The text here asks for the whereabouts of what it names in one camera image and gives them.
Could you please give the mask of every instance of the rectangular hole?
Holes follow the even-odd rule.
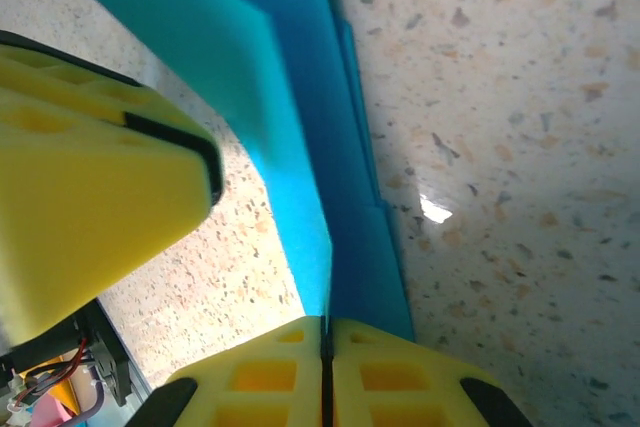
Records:
[[[43,71],[51,77],[75,85],[86,84],[92,80],[99,79],[95,74],[72,65],[55,65],[53,67],[47,67],[43,69]]]
[[[436,405],[372,405],[373,427],[452,427],[442,407]]]
[[[297,365],[286,360],[245,362],[236,368],[231,390],[238,392],[291,392],[296,385]]]
[[[221,405],[211,427],[286,427],[288,420],[289,409],[286,405]]]
[[[153,95],[144,87],[131,87],[130,85],[119,84],[116,81],[109,80],[90,84],[90,88],[93,92],[134,105],[146,104]]]
[[[304,332],[302,330],[296,330],[295,332],[289,332],[278,339],[278,342],[284,342],[294,344],[302,342],[304,340]]]
[[[27,106],[3,109],[0,123],[39,134],[56,134],[73,127],[73,122]]]
[[[33,67],[34,69],[51,67],[52,65],[59,63],[58,60],[45,54],[24,49],[7,49],[2,52],[2,56],[7,59],[20,62],[21,64],[28,65],[29,67]]]
[[[360,366],[364,390],[427,390],[429,382],[419,365],[404,362],[371,362]]]
[[[361,334],[360,332],[353,332],[350,336],[349,339],[351,340],[352,344],[375,344],[376,341],[371,338],[368,337],[365,334]]]
[[[147,145],[145,140],[141,135],[121,135],[117,142],[128,147],[144,147]]]

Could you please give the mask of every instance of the black edge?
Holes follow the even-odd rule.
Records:
[[[187,377],[157,388],[125,427],[173,427],[197,389],[198,383]]]
[[[320,358],[322,360],[322,427],[333,426],[333,323],[331,317],[320,318]]]
[[[489,427],[533,427],[504,390],[471,377],[462,379],[460,385]]]
[[[67,54],[66,52],[62,52],[61,50],[54,49],[53,47],[41,44],[40,42],[36,42],[35,40],[31,40],[26,37],[22,37],[21,35],[14,34],[13,32],[0,30],[0,44],[50,55],[51,57],[55,57],[58,60],[69,62],[70,64],[74,64],[83,69],[90,70],[91,72],[94,72],[96,74],[103,75],[112,80],[117,80],[118,82],[122,82],[123,84],[127,84],[132,87],[141,87],[141,84],[133,80],[131,77],[127,77],[126,75],[119,74],[118,72],[114,72],[113,70],[109,70],[105,67],[92,64],[87,60],[80,59],[71,54]]]
[[[83,316],[83,331],[90,333],[89,345],[96,368],[103,379],[111,379],[107,385],[116,403],[122,407],[132,392],[129,354],[97,299],[80,309],[76,317],[80,315]]]
[[[24,372],[77,348],[85,334],[78,326],[76,317],[77,312],[61,320],[38,337],[13,346],[8,353],[0,357],[0,364],[2,364],[0,370],[8,373],[11,370]]]
[[[124,120],[124,126],[130,130],[185,147],[199,154],[207,166],[211,205],[218,203],[222,196],[222,166],[218,149],[213,143],[197,135],[183,132],[130,112],[124,113]]]

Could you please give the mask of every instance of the pink object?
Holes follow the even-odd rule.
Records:
[[[33,409],[31,427],[58,427],[70,418],[69,413],[57,399],[45,394]]]

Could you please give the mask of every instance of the speckled stone surface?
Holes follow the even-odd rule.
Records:
[[[640,0],[343,0],[418,341],[536,426],[640,423]],[[220,139],[228,189],[102,296],[151,384],[301,315],[264,186],[224,122],[92,0],[0,28],[134,76]]]
[[[638,425],[640,0],[343,3],[418,341]]]

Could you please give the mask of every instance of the red wire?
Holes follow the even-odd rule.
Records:
[[[80,347],[78,347],[78,352],[76,352],[76,354],[73,356],[73,359],[71,359],[71,367],[68,370],[62,371],[59,374],[53,376],[53,380],[55,380],[55,384],[63,382],[73,375],[73,373],[76,371],[76,369],[80,365],[80,362],[82,361],[82,356],[84,354],[84,348],[86,347],[86,345],[87,345],[87,339],[82,339],[82,342],[80,342]],[[36,384],[33,387],[22,392],[16,398],[15,406],[18,407],[22,402],[22,400],[31,392],[33,392],[37,387],[38,385]]]

